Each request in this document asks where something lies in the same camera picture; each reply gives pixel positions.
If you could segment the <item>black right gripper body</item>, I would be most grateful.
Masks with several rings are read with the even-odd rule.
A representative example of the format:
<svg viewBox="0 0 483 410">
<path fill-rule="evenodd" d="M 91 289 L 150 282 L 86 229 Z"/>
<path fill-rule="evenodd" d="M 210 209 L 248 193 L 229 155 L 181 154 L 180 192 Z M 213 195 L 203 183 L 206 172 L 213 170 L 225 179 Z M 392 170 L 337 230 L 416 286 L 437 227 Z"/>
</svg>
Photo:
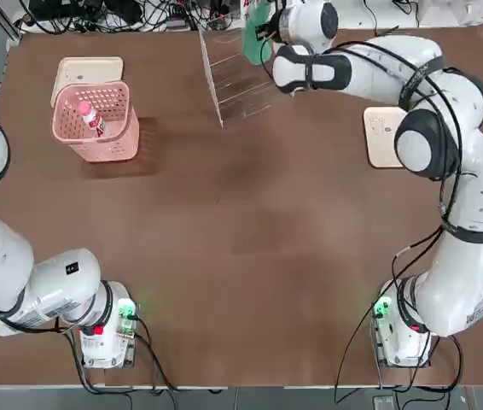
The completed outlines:
<svg viewBox="0 0 483 410">
<path fill-rule="evenodd" d="M 278 33 L 280 10 L 266 11 L 259 9 L 255 11 L 254 33 L 258 40 L 274 38 Z"/>
</svg>

